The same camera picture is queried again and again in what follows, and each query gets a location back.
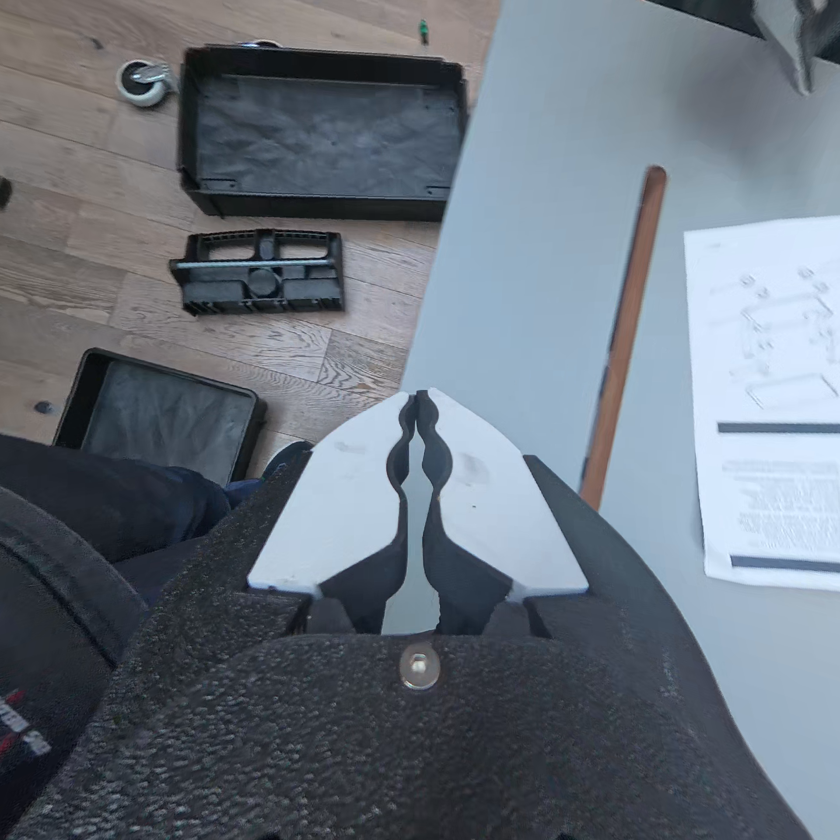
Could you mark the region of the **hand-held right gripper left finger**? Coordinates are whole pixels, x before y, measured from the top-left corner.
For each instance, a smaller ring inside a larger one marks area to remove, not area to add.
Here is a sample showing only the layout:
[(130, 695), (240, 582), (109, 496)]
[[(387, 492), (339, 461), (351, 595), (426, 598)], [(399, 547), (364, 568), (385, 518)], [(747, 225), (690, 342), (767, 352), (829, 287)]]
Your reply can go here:
[(310, 452), (248, 573), (255, 591), (339, 602), (357, 633), (379, 635), (407, 568), (403, 489), (416, 398), (399, 392)]

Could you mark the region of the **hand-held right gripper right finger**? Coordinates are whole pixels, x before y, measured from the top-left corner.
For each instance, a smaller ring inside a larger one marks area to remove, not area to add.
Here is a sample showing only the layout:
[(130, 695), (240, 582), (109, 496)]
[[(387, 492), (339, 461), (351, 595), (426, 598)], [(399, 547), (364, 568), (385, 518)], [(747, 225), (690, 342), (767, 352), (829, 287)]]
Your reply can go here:
[(420, 392), (420, 435), (432, 486), (423, 568), (438, 596), (440, 634), (480, 635), (504, 602), (588, 592), (516, 445), (436, 388)]

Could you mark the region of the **grey desk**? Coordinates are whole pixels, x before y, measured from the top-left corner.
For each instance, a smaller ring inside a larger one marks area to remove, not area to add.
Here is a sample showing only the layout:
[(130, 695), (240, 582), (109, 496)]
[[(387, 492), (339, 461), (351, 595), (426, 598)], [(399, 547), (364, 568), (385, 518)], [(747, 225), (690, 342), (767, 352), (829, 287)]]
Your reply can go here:
[(838, 594), (706, 577), (683, 234), (838, 215), (838, 67), (646, 2), (504, 2), (402, 387), (580, 485), (646, 169), (668, 176), (601, 514), (696, 636), (756, 759), (838, 838)]

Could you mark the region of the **person's shoe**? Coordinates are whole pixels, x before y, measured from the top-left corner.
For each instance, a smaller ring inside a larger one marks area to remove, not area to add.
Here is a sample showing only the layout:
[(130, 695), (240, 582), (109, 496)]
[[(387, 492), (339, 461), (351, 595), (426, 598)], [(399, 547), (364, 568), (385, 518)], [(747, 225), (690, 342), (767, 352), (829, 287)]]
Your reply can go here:
[(306, 440), (297, 440), (286, 447), (277, 451), (268, 461), (266, 467), (263, 469), (260, 479), (267, 480), (277, 473), (277, 471), (284, 469), (293, 460), (299, 456), (306, 455), (312, 450), (312, 444)]

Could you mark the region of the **small black plastic tray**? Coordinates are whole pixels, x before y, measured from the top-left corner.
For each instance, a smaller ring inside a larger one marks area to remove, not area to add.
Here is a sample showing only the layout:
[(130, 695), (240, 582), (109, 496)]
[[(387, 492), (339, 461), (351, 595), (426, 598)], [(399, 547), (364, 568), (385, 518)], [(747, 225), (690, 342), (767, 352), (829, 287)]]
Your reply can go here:
[(80, 358), (52, 445), (246, 478), (267, 405), (244, 387), (105, 349)]

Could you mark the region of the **person's leg in jeans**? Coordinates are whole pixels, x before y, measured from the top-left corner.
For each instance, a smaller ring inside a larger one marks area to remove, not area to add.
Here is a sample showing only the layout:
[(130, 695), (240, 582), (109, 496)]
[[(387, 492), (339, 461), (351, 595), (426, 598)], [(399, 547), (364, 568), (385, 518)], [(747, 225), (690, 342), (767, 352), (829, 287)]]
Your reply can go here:
[(262, 486), (1, 436), (1, 484), (87, 541), (139, 593), (159, 600), (194, 542)]

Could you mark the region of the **paper instruction sheet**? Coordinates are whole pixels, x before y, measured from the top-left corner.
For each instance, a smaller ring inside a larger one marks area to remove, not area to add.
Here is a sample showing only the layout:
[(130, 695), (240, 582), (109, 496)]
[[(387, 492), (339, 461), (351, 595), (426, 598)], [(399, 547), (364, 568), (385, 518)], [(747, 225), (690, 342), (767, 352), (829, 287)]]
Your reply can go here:
[(839, 589), (839, 218), (685, 233), (705, 572)]

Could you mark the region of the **person's black shirt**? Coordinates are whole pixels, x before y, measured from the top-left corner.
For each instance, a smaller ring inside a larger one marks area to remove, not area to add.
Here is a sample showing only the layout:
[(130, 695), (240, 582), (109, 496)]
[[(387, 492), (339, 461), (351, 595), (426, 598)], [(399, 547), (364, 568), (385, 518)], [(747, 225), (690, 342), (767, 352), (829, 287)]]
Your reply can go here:
[(86, 540), (2, 489), (2, 838), (73, 752), (147, 612)]

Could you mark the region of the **large black plastic tray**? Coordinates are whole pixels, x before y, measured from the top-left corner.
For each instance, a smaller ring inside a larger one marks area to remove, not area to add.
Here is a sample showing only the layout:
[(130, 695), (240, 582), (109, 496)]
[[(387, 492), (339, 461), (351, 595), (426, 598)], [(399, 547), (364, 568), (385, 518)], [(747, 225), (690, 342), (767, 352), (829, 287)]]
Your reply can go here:
[(177, 171), (205, 215), (443, 220), (469, 117), (461, 65), (205, 45), (180, 82)]

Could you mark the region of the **grey caster wheel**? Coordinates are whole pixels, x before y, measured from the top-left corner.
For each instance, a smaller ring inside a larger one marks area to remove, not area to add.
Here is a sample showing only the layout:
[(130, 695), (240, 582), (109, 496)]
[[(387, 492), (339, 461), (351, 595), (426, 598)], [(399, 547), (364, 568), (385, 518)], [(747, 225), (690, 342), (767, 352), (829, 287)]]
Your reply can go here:
[(119, 95), (137, 109), (154, 109), (170, 95), (177, 95), (179, 82), (173, 69), (159, 61), (131, 59), (118, 70)]

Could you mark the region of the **grey metal part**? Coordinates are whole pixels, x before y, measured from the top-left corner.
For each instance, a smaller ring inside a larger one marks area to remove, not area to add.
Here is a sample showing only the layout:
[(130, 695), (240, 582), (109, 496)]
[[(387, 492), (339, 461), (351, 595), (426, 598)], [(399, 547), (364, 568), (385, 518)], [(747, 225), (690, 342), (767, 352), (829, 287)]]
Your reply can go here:
[(813, 91), (814, 58), (837, 37), (838, 10), (838, 1), (752, 1), (753, 21), (803, 97)]

